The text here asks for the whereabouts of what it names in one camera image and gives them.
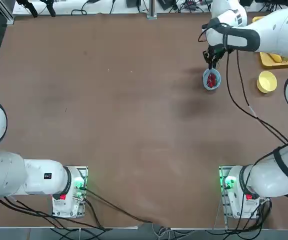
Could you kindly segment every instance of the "table surface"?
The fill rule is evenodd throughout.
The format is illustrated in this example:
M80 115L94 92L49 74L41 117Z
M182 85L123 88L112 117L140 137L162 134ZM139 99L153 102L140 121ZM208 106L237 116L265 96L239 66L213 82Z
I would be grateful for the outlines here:
M88 186L135 216L173 228L212 228L219 166L252 164L280 143L231 102L226 56L218 67L221 86L203 88L207 43L197 39L209 19L98 14L16 20L0 50L0 103L8 114L0 149L88 166ZM288 68L272 70L278 87L263 95L256 89L259 54L240 52L240 66L255 112L288 137ZM235 53L229 67L231 92L246 108ZM19 199L38 210L50 207L48 196ZM138 224L90 200L104 226ZM288 229L288 199L272 202L266 227ZM88 211L81 221L94 224ZM0 205L0 227L48 225ZM216 227L224 226L220 211Z

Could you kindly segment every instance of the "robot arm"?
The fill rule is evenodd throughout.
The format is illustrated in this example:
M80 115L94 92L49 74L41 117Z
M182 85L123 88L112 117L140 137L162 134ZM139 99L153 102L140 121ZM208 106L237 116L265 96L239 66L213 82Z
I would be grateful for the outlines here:
M239 50L288 57L288 8L246 25L246 12L236 0L219 0L221 4L213 1L212 19L206 30L209 55ZM288 103L288 79L284 96ZM233 166L226 179L233 217L251 217L260 199L288 195L288 144L276 148L256 165ZM242 203L245 205L240 215Z
M214 49L265 52L288 57L288 8L245 25L243 10L227 10L207 25L208 44Z
M0 141L6 134L8 119L0 104ZM49 159L23 159L0 151L0 197L14 195L52 195L53 215L77 218L84 215L87 167L63 166Z

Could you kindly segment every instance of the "green light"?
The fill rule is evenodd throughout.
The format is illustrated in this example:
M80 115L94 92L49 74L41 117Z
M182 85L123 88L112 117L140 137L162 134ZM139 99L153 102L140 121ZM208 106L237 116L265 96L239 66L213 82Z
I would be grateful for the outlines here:
M236 181L236 177L234 176L227 176L225 178L225 185L226 189L233 189L234 188L234 182Z

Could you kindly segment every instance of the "yellow bowl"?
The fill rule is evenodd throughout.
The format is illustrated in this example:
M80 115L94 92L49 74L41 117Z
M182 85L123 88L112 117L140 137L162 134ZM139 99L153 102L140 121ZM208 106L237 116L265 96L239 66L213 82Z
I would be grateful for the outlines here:
M258 90L267 94L274 91L278 86L278 81L273 73L270 71L262 71L256 82Z

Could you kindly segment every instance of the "yellow plate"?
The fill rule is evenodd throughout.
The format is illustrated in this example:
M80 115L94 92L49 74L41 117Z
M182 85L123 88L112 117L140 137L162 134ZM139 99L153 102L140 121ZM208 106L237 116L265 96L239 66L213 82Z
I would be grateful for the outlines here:
M256 22L257 20L260 20L264 16L256 16L253 18L252 22ZM262 61L262 64L265 67L277 67L277 66L288 66L288 58L282 57L282 62L276 62L271 58L271 56L265 52L260 52L260 59Z

